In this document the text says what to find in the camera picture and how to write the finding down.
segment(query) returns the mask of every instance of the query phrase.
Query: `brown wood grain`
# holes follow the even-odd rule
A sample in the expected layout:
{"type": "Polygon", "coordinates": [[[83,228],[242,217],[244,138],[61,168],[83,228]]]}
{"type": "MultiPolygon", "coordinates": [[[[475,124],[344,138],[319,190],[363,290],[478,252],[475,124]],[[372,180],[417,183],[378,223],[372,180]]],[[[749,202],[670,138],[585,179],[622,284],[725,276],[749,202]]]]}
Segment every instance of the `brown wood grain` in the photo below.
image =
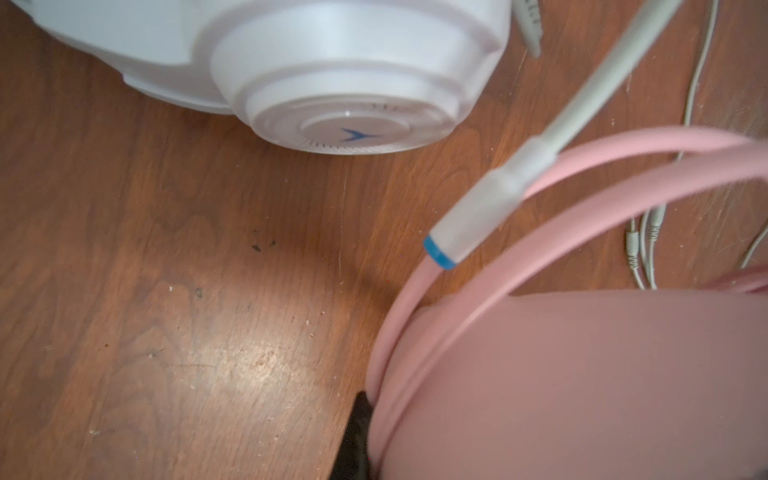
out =
{"type": "MultiPolygon", "coordinates": [[[[454,134],[372,157],[288,151],[234,117],[147,98],[1,3],[0,478],[325,478],[425,232],[543,129],[639,3],[544,0],[542,58],[513,34],[454,134]]],[[[684,4],[575,143],[680,122],[708,4],[684,4]]],[[[694,123],[768,133],[766,5],[721,2],[694,123]]],[[[429,300],[667,160],[618,162],[531,199],[429,300]]],[[[735,267],[768,188],[668,211],[659,284],[696,286],[735,267]]],[[[521,292],[632,286],[617,228],[521,292]]]]}

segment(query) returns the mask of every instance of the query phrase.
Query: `white plastic device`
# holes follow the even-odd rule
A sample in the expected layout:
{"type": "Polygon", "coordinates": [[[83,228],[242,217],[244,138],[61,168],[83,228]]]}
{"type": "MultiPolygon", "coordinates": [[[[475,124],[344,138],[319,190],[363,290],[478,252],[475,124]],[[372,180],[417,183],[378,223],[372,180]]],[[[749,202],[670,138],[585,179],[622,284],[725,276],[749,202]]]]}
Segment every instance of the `white plastic device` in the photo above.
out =
{"type": "Polygon", "coordinates": [[[14,0],[126,84],[235,114],[328,154],[431,144],[475,106],[514,11],[533,55],[537,0],[14,0]]]}

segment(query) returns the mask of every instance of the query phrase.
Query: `white connector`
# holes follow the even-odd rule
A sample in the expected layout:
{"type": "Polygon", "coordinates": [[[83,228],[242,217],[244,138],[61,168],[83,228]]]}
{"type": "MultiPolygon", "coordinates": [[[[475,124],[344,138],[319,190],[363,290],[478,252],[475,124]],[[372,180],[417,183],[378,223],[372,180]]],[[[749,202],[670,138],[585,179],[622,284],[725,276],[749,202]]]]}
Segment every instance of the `white connector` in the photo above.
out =
{"type": "Polygon", "coordinates": [[[557,160],[558,152],[531,137],[504,165],[483,175],[432,228],[424,247],[443,268],[464,260],[507,218],[525,191],[557,160]]]}

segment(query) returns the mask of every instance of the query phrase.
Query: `gray cable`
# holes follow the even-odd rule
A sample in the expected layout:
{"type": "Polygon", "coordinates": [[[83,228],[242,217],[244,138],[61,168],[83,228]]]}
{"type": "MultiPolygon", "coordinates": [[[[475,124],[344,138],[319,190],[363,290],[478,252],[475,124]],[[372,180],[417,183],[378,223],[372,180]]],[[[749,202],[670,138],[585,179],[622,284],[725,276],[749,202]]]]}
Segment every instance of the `gray cable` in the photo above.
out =
{"type": "MultiPolygon", "coordinates": [[[[694,76],[690,79],[690,86],[688,87],[688,96],[685,101],[685,112],[683,114],[683,125],[686,127],[690,125],[690,120],[694,114],[694,105],[696,104],[696,90],[699,88],[699,80],[701,79],[701,72],[704,69],[704,63],[707,61],[707,56],[710,52],[710,45],[712,44],[712,37],[715,32],[715,24],[717,22],[717,9],[720,6],[720,0],[712,0],[710,6],[710,21],[707,25],[707,33],[704,36],[704,43],[701,46],[701,53],[699,54],[699,61],[696,64],[696,70],[694,70],[694,76]]],[[[674,161],[680,161],[683,158],[683,152],[677,152],[677,156],[674,161]]],[[[645,269],[645,276],[648,278],[650,288],[656,290],[656,269],[654,266],[654,244],[659,237],[659,231],[661,225],[664,223],[664,215],[667,209],[667,205],[660,205],[653,210],[649,210],[643,213],[640,226],[640,252],[645,269]],[[647,226],[650,223],[651,235],[647,235],[647,226]],[[645,243],[648,242],[648,248],[646,252],[645,243]]]]}
{"type": "Polygon", "coordinates": [[[760,231],[760,233],[757,234],[757,237],[755,237],[755,240],[752,240],[750,247],[746,249],[746,252],[744,253],[744,257],[742,257],[741,263],[739,264],[739,268],[746,268],[746,266],[750,264],[750,260],[752,260],[752,255],[755,254],[755,250],[757,250],[757,246],[760,245],[760,242],[763,241],[763,238],[765,238],[766,235],[768,235],[768,221],[766,221],[766,224],[763,225],[763,229],[760,231]]]}

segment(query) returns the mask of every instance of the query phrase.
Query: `wooden surface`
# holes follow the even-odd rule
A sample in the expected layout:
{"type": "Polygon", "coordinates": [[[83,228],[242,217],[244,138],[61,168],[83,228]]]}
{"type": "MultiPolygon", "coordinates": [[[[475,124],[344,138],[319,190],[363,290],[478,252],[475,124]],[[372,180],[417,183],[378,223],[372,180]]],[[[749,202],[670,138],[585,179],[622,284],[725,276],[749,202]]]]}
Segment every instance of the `wooden surface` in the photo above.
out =
{"type": "MultiPolygon", "coordinates": [[[[1,3],[0,478],[325,478],[425,232],[542,130],[638,5],[544,0],[543,57],[513,34],[449,138],[330,157],[147,98],[1,3]]],[[[767,5],[721,2],[694,123],[768,133],[767,5]]],[[[680,121],[707,6],[686,2],[575,143],[680,121]]],[[[598,168],[527,202],[429,300],[664,161],[598,168]]],[[[673,204],[660,285],[730,271],[766,215],[757,183],[673,204]]],[[[632,287],[622,245],[617,228],[521,291],[632,287]]]]}

